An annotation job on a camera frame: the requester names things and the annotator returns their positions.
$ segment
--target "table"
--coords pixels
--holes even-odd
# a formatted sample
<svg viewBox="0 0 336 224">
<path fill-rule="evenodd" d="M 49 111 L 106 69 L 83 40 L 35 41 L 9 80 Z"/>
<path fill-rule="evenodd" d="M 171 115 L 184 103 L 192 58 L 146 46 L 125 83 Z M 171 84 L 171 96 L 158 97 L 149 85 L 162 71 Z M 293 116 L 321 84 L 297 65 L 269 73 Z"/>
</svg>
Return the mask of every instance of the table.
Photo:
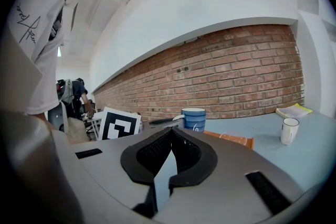
<svg viewBox="0 0 336 224">
<path fill-rule="evenodd" d="M 83 120 L 86 120 L 87 122 L 91 122 L 93 132 L 94 132 L 94 135 L 96 136 L 97 141 L 98 141 L 98 136 L 99 136 L 98 122 L 103 118 L 103 116 L 104 116 L 104 111 L 101 111 L 101 112 L 95 113 L 91 119 L 88 119 L 88 118 L 83 119 Z"/>
<path fill-rule="evenodd" d="M 205 130 L 254 137 L 254 150 L 289 174 L 304 190 L 327 180 L 336 163 L 336 120 L 318 112 L 299 119 L 294 141 L 280 142 L 282 121 L 272 113 L 240 119 L 206 120 Z"/>
</svg>

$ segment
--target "white ceiling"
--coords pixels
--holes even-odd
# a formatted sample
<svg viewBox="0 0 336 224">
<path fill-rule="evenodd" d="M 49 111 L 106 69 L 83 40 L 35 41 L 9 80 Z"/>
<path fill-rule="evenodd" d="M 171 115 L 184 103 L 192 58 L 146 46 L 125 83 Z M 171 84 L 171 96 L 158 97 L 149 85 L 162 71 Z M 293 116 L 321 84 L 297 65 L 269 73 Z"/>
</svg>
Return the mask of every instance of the white ceiling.
<svg viewBox="0 0 336 224">
<path fill-rule="evenodd" d="M 65 59 L 89 62 L 94 47 L 113 14 L 129 0 L 67 0 L 63 10 Z M 74 7 L 78 3 L 71 30 Z"/>
</svg>

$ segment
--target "person in background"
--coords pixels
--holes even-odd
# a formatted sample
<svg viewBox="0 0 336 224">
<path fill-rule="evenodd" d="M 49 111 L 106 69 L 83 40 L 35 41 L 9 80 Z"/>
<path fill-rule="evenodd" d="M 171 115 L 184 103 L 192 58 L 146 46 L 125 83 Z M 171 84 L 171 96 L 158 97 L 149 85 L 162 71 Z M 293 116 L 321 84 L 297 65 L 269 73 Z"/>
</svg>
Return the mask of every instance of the person in background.
<svg viewBox="0 0 336 224">
<path fill-rule="evenodd" d="M 55 89 L 58 47 L 62 44 L 62 9 L 65 0 L 16 0 L 10 10 L 5 31 L 41 72 L 34 93 L 24 113 L 43 120 L 49 127 L 45 112 L 58 106 Z M 89 113 L 86 94 L 81 94 Z"/>
<path fill-rule="evenodd" d="M 72 104 L 65 104 L 67 109 L 68 118 L 82 119 L 82 115 L 80 113 L 80 108 L 82 106 L 82 102 L 80 98 L 82 98 L 85 111 L 88 113 L 88 117 L 91 118 L 94 115 L 94 110 L 91 106 L 91 103 L 87 97 L 88 91 L 85 89 L 85 83 L 81 78 L 78 78 L 72 82 L 72 94 L 73 100 Z"/>
</svg>

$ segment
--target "white cup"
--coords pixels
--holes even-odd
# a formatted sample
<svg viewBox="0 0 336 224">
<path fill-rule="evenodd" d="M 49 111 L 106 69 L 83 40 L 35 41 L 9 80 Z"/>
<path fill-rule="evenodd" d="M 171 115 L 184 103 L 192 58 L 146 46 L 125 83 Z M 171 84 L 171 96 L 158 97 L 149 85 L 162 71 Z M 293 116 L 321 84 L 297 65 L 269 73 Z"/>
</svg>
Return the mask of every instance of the white cup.
<svg viewBox="0 0 336 224">
<path fill-rule="evenodd" d="M 284 119 L 280 140 L 282 144 L 289 145 L 293 142 L 299 129 L 299 121 L 293 118 Z"/>
</svg>

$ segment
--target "black and white marker board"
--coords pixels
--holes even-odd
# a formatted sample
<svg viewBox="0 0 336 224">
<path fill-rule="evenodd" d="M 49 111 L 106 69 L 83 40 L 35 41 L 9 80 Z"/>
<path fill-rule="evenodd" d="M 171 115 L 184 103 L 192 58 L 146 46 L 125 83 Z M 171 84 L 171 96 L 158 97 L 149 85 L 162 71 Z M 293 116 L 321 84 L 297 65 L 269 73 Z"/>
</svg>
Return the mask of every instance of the black and white marker board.
<svg viewBox="0 0 336 224">
<path fill-rule="evenodd" d="M 121 138 L 139 133 L 141 115 L 105 108 L 98 140 Z"/>
</svg>

